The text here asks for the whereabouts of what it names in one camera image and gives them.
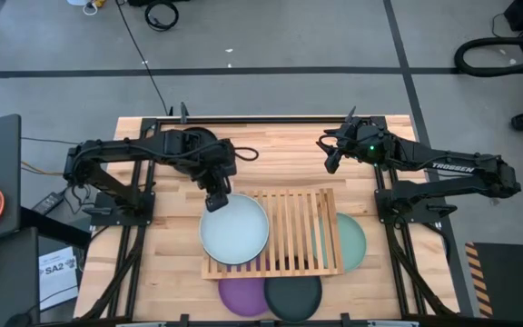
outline gray floor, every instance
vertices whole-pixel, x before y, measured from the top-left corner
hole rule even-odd
[[[490,36],[491,17],[510,2],[392,0],[410,66],[451,67],[457,46]],[[153,68],[399,67],[382,0],[192,0],[178,7],[178,26],[164,34],[145,25],[143,10],[123,8]],[[503,19],[496,29],[513,35]],[[523,61],[510,47],[469,58],[478,65]],[[93,69],[143,69],[112,1],[91,17],[64,0],[6,2],[0,71]],[[511,116],[523,113],[523,75],[413,79],[434,147],[502,154],[523,186],[523,134],[508,127]],[[411,114],[400,74],[159,76],[156,83],[168,105],[184,101],[192,115],[346,114],[354,105],[357,114]],[[79,142],[112,137],[119,116],[163,109],[143,76],[0,79],[0,115],[10,113],[22,115],[25,136]],[[59,171],[65,150],[24,142],[22,157]],[[61,179],[23,173],[22,204],[31,206],[63,187]],[[477,195],[448,202],[459,207],[452,223],[461,258],[467,241],[523,243],[523,192],[498,205]],[[75,219],[64,207],[54,217]],[[467,275],[468,267],[463,269]],[[71,310],[70,304],[53,309],[43,320],[65,320]]]

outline white object on floor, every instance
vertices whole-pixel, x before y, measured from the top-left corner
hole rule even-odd
[[[86,5],[90,0],[68,0],[70,5]]]
[[[77,261],[72,247],[40,256],[39,266],[40,301],[58,292],[40,303],[40,311],[78,296]]]

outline light blue plate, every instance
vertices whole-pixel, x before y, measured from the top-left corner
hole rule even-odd
[[[342,249],[342,263],[344,272],[349,272],[359,267],[367,253],[367,238],[362,231],[359,223],[354,218],[344,214],[336,213],[338,219],[338,229],[340,233],[340,248]],[[314,258],[318,259],[316,254],[316,236],[312,231],[312,252]],[[322,259],[324,267],[328,268],[328,259],[326,257],[326,243],[324,242],[324,226],[320,219],[320,235],[322,243]]]

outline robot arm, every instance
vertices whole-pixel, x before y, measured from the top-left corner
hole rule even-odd
[[[418,171],[432,168],[457,172],[460,177],[432,183],[396,183],[390,204],[400,212],[408,211],[425,198],[468,193],[508,198],[521,190],[514,168],[499,155],[434,150],[400,138],[369,118],[352,117],[353,114],[354,109],[339,129],[324,131],[326,134],[317,142],[328,155],[325,166],[329,173],[336,172],[344,155],[382,169]],[[325,138],[336,138],[336,146],[325,144],[322,141]]]
[[[231,192],[229,176],[235,175],[235,149],[228,139],[216,140],[204,129],[168,130],[152,137],[122,141],[86,141],[70,149],[64,179],[72,185],[89,183],[110,195],[122,207],[143,209],[142,197],[132,186],[124,185],[105,172],[100,164],[155,160],[191,176],[207,191],[207,210],[213,212],[227,204]]]

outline wooden table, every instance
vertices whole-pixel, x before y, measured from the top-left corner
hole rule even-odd
[[[386,116],[389,130],[414,139],[407,115]],[[121,117],[115,139],[138,138],[142,117]],[[167,125],[183,129],[190,125]],[[373,190],[374,170],[368,164],[342,160],[334,175],[326,173],[325,153],[315,144],[322,130],[339,124],[208,124],[219,138],[231,138],[235,146],[251,146],[260,152],[255,162],[237,160],[232,177],[234,191],[263,189],[333,188],[336,208],[357,220],[367,236],[367,255],[362,265],[343,275],[322,277],[323,296],[312,319],[338,320],[341,312],[351,319],[399,318],[395,282],[385,229],[379,223]],[[108,172],[129,183],[133,163],[111,163]],[[385,173],[386,185],[389,176]],[[400,179],[425,182],[423,172],[399,172]],[[204,209],[204,191],[169,166],[157,166],[155,216],[148,228],[134,309],[135,321],[178,321],[189,313],[192,321],[252,320],[227,310],[218,294],[217,282],[201,278],[203,249],[198,225]],[[420,274],[453,311],[458,310],[449,267],[439,235],[423,226],[410,226]],[[86,262],[75,316],[87,312],[113,277],[122,227],[110,227],[94,239]],[[415,312],[413,291],[406,273],[410,311]],[[123,282],[119,314],[124,313],[128,277]],[[276,319],[266,312],[253,319]]]

